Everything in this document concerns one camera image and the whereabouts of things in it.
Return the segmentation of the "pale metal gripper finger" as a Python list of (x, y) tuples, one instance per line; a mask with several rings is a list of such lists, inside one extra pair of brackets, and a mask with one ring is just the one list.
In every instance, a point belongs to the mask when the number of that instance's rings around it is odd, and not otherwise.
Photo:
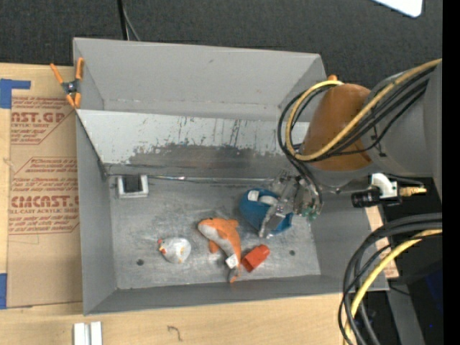
[(276, 204), (273, 206), (275, 211), (286, 211), (288, 209), (290, 192), (288, 189), (284, 189), (280, 197), (277, 199)]
[(282, 213), (270, 208), (262, 219), (262, 225), (259, 229), (259, 237), (268, 238), (281, 234), (290, 228), (290, 214)]

